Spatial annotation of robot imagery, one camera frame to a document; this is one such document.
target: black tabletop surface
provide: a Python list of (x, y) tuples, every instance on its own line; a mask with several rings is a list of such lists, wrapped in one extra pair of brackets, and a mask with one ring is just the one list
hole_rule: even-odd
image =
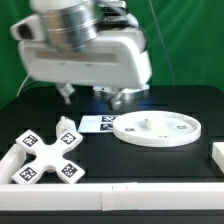
[[(121, 115), (160, 110), (186, 114), (202, 125), (199, 140), (171, 148), (141, 147), (125, 143), (112, 133), (83, 134), (76, 150), (64, 157), (82, 167), (79, 183), (120, 182), (223, 182), (224, 175), (212, 159), (213, 142), (224, 141), (224, 93), (208, 86), (152, 87), (149, 96), (123, 102), (111, 111), (105, 99), (91, 88), (79, 87), (72, 104), (65, 105), (54, 88), (34, 88), (0, 111), (0, 159), (28, 129), (46, 144), (56, 140), (55, 126), (61, 116), (75, 121), (84, 115)], [(62, 183), (45, 173), (38, 183)], [(126, 211), (126, 212), (0, 212), (2, 223), (220, 223), (224, 211)]]

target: cross-shaped block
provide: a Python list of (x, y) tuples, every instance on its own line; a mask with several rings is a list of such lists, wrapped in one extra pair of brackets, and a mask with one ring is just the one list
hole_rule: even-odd
[(85, 171), (72, 161), (65, 160), (63, 155), (73, 150), (82, 139), (83, 137), (74, 128), (70, 128), (58, 136), (55, 144), (45, 145), (38, 135), (28, 130), (16, 139), (16, 143), (27, 153), (35, 155), (36, 159), (23, 166), (12, 179), (19, 184), (34, 184), (45, 171), (56, 171), (64, 182), (70, 184), (77, 182)]

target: white disc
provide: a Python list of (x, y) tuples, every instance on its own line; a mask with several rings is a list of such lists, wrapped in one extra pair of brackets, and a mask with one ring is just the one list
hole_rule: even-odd
[(117, 138), (135, 145), (173, 147), (196, 141), (201, 135), (201, 124), (183, 114), (140, 111), (117, 117), (113, 133)]

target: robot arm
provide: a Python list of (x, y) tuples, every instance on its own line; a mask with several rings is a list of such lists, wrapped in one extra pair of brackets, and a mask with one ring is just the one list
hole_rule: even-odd
[[(128, 15), (125, 10), (120, 13), (120, 8), (126, 7), (123, 1), (98, 2), (104, 21), (111, 17), (122, 20)], [(136, 28), (133, 16), (130, 20), (129, 15), (131, 26), (127, 23), (124, 27), (113, 23), (110, 26), (109, 21), (105, 28), (96, 19), (93, 0), (30, 0), (30, 3), (37, 14), (14, 25), (11, 33), (20, 41), (22, 62), (33, 79), (108, 86), (119, 92), (123, 88), (139, 88), (151, 77), (145, 37)]]

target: cable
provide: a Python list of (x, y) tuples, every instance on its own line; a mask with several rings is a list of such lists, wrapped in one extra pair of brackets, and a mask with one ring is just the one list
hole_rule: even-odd
[(174, 77), (173, 67), (172, 67), (172, 64), (170, 62), (170, 57), (169, 57), (169, 54), (167, 52), (167, 48), (166, 48), (161, 30), (160, 30), (160, 27), (159, 27), (159, 23), (158, 23), (156, 14), (155, 14), (155, 10), (154, 10), (153, 4), (152, 4), (152, 0), (149, 0), (149, 5), (150, 5), (151, 11), (152, 11), (153, 19), (154, 19), (155, 24), (156, 24), (156, 28), (157, 28), (157, 31), (158, 31), (158, 34), (159, 34), (159, 37), (160, 37), (161, 44), (163, 46), (164, 54), (166, 56), (167, 63), (168, 63), (169, 69), (170, 69), (172, 83), (173, 83), (173, 85), (175, 85), (175, 77)]
[(24, 86), (24, 87), (21, 89), (20, 94), (21, 94), (22, 92), (24, 92), (24, 90), (25, 90), (26, 88), (28, 88), (28, 87), (30, 87), (30, 86), (36, 84), (36, 83), (39, 83), (39, 82), (40, 82), (40, 81), (34, 81), (34, 82), (31, 82), (31, 83), (27, 84), (26, 86)]
[(26, 84), (26, 82), (27, 82), (27, 80), (28, 80), (29, 78), (30, 78), (30, 74), (28, 74), (28, 75), (26, 76), (26, 78), (23, 80), (23, 83), (22, 83), (22, 85), (20, 86), (19, 91), (17, 92), (16, 97), (18, 97), (18, 96), (20, 95), (20, 93), (21, 93), (21, 91), (22, 91), (24, 85)]

